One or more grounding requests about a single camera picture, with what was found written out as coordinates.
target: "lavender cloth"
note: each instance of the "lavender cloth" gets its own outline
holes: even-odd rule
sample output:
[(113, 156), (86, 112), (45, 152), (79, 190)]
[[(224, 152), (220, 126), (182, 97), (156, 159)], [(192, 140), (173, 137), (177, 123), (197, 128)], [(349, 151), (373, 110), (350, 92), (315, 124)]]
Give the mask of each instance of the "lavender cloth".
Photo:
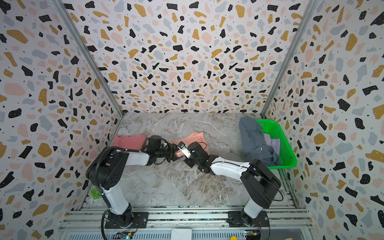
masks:
[(273, 147), (274, 151), (277, 155), (280, 155), (280, 139), (271, 139), (271, 136), (267, 133), (263, 133), (265, 145)]

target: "pink towel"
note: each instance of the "pink towel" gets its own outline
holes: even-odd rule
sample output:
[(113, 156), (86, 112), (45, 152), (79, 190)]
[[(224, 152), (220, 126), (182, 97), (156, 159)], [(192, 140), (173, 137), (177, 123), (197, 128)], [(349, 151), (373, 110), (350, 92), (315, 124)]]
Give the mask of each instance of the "pink towel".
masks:
[[(203, 142), (203, 143), (200, 143), (201, 147), (203, 149), (205, 148), (204, 151), (206, 151), (208, 153), (208, 155), (210, 155), (210, 153), (208, 151), (207, 142), (204, 139), (204, 133), (203, 132), (192, 133), (191, 135), (189, 135), (188, 137), (186, 137), (184, 139), (172, 141), (171, 143), (174, 143), (177, 145), (177, 144), (179, 144), (179, 142), (183, 142), (186, 145), (190, 145), (193, 142)], [(181, 157), (184, 155), (184, 153), (181, 150), (177, 151), (175, 154), (177, 157)]]
[(112, 146), (140, 150), (146, 139), (147, 139), (146, 135), (137, 135), (137, 136), (116, 135), (115, 138), (113, 139)]

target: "green object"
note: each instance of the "green object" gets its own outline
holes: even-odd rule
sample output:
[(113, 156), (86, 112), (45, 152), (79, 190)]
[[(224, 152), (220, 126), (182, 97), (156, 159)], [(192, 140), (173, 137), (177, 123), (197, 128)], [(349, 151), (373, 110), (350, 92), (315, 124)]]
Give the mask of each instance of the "green object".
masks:
[(91, 195), (93, 196), (93, 199), (98, 199), (101, 197), (100, 192), (95, 187), (91, 190)]
[(297, 158), (295, 153), (292, 151), (291, 146), (285, 137), (283, 130), (280, 125), (269, 119), (256, 119), (260, 126), (263, 128), (263, 133), (267, 133), (273, 139), (280, 138), (280, 159), (281, 166), (270, 166), (269, 169), (282, 169), (282, 168), (293, 168), (297, 164)]

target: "gray marble surface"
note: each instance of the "gray marble surface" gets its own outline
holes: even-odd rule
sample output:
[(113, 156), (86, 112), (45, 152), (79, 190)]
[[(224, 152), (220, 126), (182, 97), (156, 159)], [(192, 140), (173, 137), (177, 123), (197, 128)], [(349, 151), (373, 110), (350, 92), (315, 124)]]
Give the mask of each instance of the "gray marble surface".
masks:
[[(118, 135), (160, 135), (168, 141), (183, 139), (194, 132), (204, 132), (211, 154), (228, 160), (244, 161), (238, 122), (242, 116), (258, 118), (258, 114), (210, 113), (128, 113)], [(132, 206), (243, 206), (249, 199), (244, 185), (232, 178), (204, 174), (197, 166), (190, 168), (183, 158), (161, 165), (127, 166), (121, 178), (121, 188)], [(279, 172), (273, 173), (280, 178)], [(284, 201), (290, 203), (285, 193)], [(84, 207), (104, 206), (104, 201), (87, 197)]]

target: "terrazzo wallpaper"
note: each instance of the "terrazzo wallpaper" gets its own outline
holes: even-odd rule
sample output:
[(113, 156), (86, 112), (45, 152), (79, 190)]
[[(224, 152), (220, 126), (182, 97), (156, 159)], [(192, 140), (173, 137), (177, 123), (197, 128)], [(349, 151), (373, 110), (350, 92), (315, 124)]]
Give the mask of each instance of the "terrazzo wallpaper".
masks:
[(383, 24), (383, 1), (320, 1), (267, 114), (319, 239), (384, 239)]
[(57, 239), (117, 114), (49, 1), (0, 8), (0, 239)]
[(124, 112), (260, 112), (308, 0), (65, 0)]

